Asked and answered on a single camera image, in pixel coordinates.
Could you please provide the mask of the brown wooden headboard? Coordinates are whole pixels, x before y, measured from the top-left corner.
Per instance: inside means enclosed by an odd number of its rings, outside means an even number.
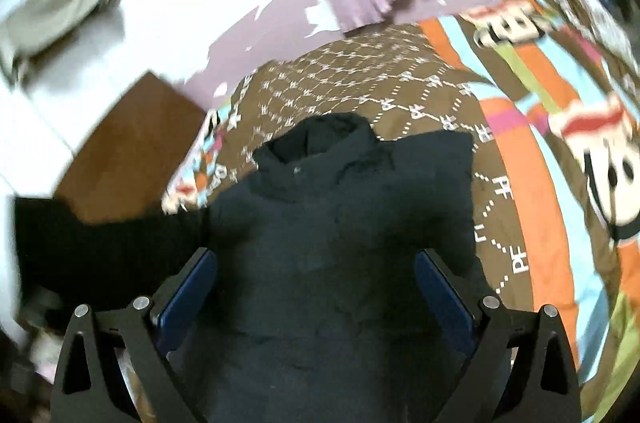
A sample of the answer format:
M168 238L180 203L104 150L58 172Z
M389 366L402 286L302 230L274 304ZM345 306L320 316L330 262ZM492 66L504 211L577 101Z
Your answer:
M149 72L119 99L68 165L54 196L86 223L160 210L205 111Z

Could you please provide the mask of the colourful patterned bed cover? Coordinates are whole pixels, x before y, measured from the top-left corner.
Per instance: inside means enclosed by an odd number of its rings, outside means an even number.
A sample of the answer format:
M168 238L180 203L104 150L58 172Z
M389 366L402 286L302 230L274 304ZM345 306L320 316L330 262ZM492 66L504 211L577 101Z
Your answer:
M582 414L605 422L639 370L639 70L593 0L501 0L329 42L245 71L164 195L205 206L253 151L313 114L383 139L474 142L475 241L516 308L559 307Z

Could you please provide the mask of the grey cloth on wall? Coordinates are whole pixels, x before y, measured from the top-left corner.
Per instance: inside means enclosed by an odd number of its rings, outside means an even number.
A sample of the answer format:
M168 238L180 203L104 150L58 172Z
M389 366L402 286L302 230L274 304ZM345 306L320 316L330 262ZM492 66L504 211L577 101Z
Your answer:
M25 0L1 19L1 74L9 87L32 73L32 60L90 16L120 0Z

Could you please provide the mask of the large black jacket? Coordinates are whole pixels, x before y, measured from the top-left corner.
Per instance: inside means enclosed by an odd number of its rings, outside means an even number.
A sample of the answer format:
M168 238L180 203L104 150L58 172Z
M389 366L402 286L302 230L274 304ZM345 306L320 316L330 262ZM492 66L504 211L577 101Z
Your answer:
M435 250L480 292L473 139L383 142L354 113L310 117L254 151L204 209L85 224L50 199L13 202L21 290L64 313L119 309L206 247L218 275L178 367L212 422L429 422L459 359L416 283Z

